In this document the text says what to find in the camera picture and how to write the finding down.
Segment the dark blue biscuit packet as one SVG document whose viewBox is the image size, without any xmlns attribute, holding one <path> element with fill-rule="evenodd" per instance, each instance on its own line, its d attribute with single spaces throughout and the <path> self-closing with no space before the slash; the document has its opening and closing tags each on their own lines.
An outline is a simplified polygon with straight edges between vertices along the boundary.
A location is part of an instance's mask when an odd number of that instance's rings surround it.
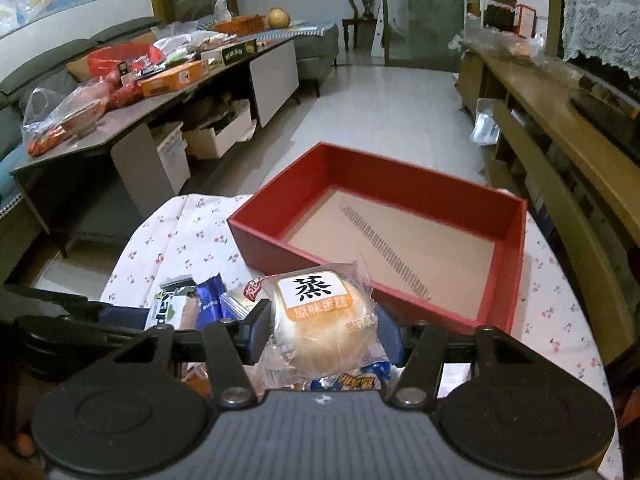
<svg viewBox="0 0 640 480">
<path fill-rule="evenodd" d="M 196 294 L 200 302 L 200 312 L 198 312 L 195 324 L 197 330 L 223 318 L 236 319 L 236 315 L 222 301 L 226 291 L 227 287 L 220 274 L 216 274 L 196 286 Z"/>
</svg>

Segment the green white snack packet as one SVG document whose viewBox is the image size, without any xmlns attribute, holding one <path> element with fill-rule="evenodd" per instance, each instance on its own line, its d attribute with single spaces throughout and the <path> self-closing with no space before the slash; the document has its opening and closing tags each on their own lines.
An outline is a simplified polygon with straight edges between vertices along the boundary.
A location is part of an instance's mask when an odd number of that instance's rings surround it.
<svg viewBox="0 0 640 480">
<path fill-rule="evenodd" d="M 194 279 L 190 275 L 168 278 L 152 297 L 144 328 L 169 324 L 176 330 L 194 330 L 200 311 Z"/>
</svg>

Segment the steamed cake snack packet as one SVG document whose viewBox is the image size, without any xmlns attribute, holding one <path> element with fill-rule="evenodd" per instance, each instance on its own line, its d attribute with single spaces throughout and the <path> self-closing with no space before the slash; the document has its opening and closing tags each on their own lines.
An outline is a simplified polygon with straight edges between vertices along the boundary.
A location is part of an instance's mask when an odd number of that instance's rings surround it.
<svg viewBox="0 0 640 480">
<path fill-rule="evenodd" d="M 262 280 L 270 301 L 270 334 L 248 369 L 259 392 L 301 389 L 388 361 L 361 257 Z"/>
</svg>

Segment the blue coconut snack packet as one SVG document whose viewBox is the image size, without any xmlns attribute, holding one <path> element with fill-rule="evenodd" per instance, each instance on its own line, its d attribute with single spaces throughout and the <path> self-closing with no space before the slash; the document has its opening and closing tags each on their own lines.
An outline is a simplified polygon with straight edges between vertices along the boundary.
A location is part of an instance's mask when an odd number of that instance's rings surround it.
<svg viewBox="0 0 640 480">
<path fill-rule="evenodd" d="M 349 372 L 313 379 L 306 383 L 304 389 L 317 392 L 382 391 L 397 382 L 401 372 L 401 368 L 388 361 L 378 361 Z"/>
</svg>

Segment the red cardboard box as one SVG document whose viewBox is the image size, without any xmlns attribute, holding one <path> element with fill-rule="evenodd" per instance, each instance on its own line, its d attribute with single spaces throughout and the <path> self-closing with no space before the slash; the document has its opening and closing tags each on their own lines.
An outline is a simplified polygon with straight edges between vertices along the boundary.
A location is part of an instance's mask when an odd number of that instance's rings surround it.
<svg viewBox="0 0 640 480">
<path fill-rule="evenodd" d="M 359 258 L 376 301 L 460 334 L 479 325 L 511 329 L 525 225 L 525 200 L 509 193 L 325 143 L 229 219 L 253 270 Z"/>
</svg>

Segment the cherry print tablecloth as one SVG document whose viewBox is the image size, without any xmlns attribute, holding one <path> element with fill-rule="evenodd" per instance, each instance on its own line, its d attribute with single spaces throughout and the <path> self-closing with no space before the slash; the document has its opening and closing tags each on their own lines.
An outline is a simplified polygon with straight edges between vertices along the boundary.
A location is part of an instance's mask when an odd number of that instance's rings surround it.
<svg viewBox="0 0 640 480">
<path fill-rule="evenodd" d="M 227 287 L 254 278 L 240 255 L 228 218 L 248 198 L 189 194 L 164 203 L 142 222 L 122 251 L 101 298 L 115 306 L 149 307 L 160 283 L 190 275 L 201 283 L 220 275 Z M 525 259 L 511 334 L 612 398 L 590 327 L 558 260 L 533 219 L 525 225 Z"/>
</svg>

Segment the white storage bin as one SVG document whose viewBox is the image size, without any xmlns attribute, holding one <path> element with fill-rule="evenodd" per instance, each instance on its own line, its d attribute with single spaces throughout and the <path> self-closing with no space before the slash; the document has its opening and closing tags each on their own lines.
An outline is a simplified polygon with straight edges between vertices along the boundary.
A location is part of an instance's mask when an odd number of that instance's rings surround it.
<svg viewBox="0 0 640 480">
<path fill-rule="evenodd" d="M 185 131 L 190 153 L 197 159 L 221 159 L 235 144 L 249 141 L 257 128 L 250 101 L 233 101 L 230 110 L 217 120 L 191 131 Z"/>
</svg>

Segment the plastic bag of fruit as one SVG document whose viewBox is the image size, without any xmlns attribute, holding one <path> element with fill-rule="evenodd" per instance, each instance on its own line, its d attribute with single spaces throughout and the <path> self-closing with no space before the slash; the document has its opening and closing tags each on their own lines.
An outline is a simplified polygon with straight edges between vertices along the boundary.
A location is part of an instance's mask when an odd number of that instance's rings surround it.
<svg viewBox="0 0 640 480">
<path fill-rule="evenodd" d="M 68 96 L 42 87 L 29 96 L 21 125 L 26 153 L 39 157 L 70 138 L 82 138 L 96 130 L 110 110 L 118 110 L 144 98 L 137 81 L 118 84 L 111 76 L 90 79 Z"/>
</svg>

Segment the grey coffee table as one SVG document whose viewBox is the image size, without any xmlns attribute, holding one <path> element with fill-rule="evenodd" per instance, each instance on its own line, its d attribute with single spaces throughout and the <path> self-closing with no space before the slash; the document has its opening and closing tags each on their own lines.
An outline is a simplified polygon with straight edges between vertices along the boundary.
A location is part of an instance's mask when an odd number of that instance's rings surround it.
<svg viewBox="0 0 640 480">
<path fill-rule="evenodd" d="M 150 127 L 196 96 L 247 93 L 254 112 L 280 110 L 298 87 L 292 40 L 273 40 L 250 58 L 217 68 L 179 91 L 107 113 L 96 130 L 12 169 L 29 209 L 59 250 L 72 240 L 123 243 L 177 195 Z"/>
</svg>

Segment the orange flat box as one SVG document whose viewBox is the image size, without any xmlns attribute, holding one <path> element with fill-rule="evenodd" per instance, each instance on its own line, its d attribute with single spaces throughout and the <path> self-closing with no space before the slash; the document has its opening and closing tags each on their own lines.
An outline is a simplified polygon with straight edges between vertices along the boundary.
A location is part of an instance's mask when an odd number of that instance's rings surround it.
<svg viewBox="0 0 640 480">
<path fill-rule="evenodd" d="M 209 74 L 209 65 L 205 60 L 183 63 L 139 82 L 145 98 L 178 91 L 200 81 Z"/>
</svg>

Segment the red plastic basin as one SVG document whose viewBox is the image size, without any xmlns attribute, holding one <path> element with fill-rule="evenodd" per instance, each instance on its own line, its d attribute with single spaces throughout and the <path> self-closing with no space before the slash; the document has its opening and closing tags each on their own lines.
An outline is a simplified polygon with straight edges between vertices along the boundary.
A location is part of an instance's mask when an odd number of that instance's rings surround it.
<svg viewBox="0 0 640 480">
<path fill-rule="evenodd" d="M 94 50 L 87 56 L 91 78 L 106 77 L 121 62 L 126 62 L 134 72 L 163 62 L 165 55 L 152 44 L 118 44 Z"/>
</svg>

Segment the orange basket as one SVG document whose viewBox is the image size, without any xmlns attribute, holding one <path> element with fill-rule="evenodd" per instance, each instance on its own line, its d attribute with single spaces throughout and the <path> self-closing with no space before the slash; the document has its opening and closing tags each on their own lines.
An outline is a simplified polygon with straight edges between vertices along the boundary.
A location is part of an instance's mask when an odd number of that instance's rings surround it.
<svg viewBox="0 0 640 480">
<path fill-rule="evenodd" d="M 216 32 L 238 37 L 259 34 L 266 29 L 266 17 L 262 14 L 239 15 L 228 22 L 216 24 Z"/>
</svg>

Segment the wooden chair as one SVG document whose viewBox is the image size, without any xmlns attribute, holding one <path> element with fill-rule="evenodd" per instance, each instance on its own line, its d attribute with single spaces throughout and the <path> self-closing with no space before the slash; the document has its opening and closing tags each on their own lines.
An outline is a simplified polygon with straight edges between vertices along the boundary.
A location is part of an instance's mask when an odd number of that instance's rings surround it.
<svg viewBox="0 0 640 480">
<path fill-rule="evenodd" d="M 350 43 L 356 48 L 358 46 L 358 30 L 361 24 L 375 24 L 376 17 L 375 0 L 347 0 L 350 8 L 352 9 L 352 16 L 350 18 L 342 19 L 343 40 L 345 50 L 349 51 Z"/>
</svg>

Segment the round yellow pomelo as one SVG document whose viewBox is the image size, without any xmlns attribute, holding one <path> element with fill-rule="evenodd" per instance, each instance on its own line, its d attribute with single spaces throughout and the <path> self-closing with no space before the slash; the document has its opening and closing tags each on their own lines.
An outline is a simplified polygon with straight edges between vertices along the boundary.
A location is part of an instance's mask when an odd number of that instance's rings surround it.
<svg viewBox="0 0 640 480">
<path fill-rule="evenodd" d="M 282 8 L 271 8 L 267 15 L 267 24 L 270 29 L 285 29 L 291 25 L 291 17 Z"/>
</svg>

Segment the white lace cover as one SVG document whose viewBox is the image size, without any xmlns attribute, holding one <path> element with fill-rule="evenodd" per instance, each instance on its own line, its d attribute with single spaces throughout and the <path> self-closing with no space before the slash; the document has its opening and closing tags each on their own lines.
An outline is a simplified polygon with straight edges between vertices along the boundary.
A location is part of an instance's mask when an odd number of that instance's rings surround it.
<svg viewBox="0 0 640 480">
<path fill-rule="evenodd" d="M 639 0 L 564 0 L 562 45 L 568 61 L 583 55 L 639 76 Z"/>
</svg>

